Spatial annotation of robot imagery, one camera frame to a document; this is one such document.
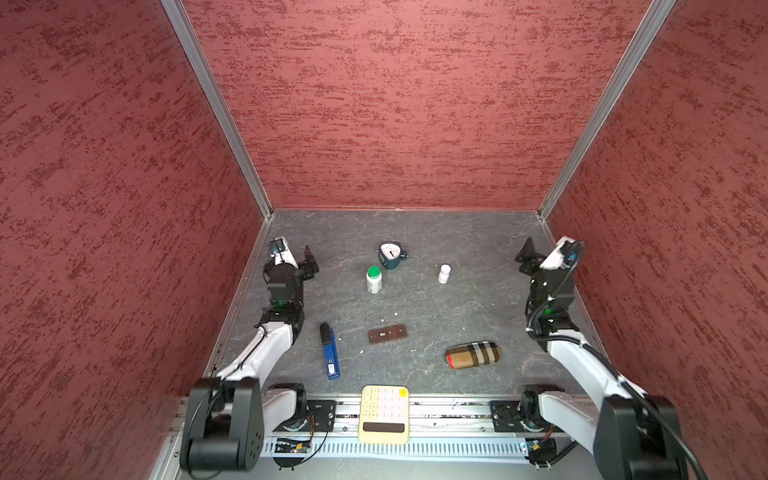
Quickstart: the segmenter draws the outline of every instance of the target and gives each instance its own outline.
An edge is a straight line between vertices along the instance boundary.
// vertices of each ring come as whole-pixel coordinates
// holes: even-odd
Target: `calculator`
[[[409,401],[404,386],[368,385],[362,389],[357,438],[363,443],[408,443]]]

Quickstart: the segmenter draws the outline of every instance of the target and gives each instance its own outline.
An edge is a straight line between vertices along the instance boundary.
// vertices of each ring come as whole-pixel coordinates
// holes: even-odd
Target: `white bottle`
[[[437,274],[437,281],[440,283],[448,283],[448,275],[451,274],[451,266],[443,265],[440,267],[440,273]]]
[[[370,293],[378,293],[382,289],[382,271],[377,266],[372,266],[366,273],[366,285]]]

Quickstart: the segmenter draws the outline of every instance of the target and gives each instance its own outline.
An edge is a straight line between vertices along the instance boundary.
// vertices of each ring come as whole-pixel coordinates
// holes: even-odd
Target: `red wall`
[[[0,478],[143,480],[260,213],[160,2],[0,38]]]
[[[649,0],[188,0],[276,207],[535,210]]]
[[[678,0],[550,217],[710,478],[768,478],[768,3]]]

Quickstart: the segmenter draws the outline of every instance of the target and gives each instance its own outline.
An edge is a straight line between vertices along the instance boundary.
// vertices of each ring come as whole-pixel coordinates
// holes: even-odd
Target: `dark green alarm clock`
[[[400,264],[400,260],[408,258],[408,252],[397,242],[384,242],[379,245],[379,260],[387,270],[392,270]]]

